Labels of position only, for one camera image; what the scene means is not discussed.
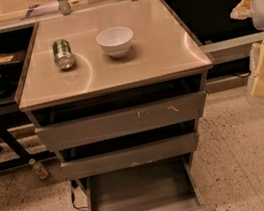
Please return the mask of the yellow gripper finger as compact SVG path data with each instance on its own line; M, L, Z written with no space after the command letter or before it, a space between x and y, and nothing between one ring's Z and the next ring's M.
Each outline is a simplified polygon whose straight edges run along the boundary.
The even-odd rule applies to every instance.
M238 5L236 5L230 12L230 18L237 20L251 18L253 15L251 2L252 0L241 0L241 2L239 2Z

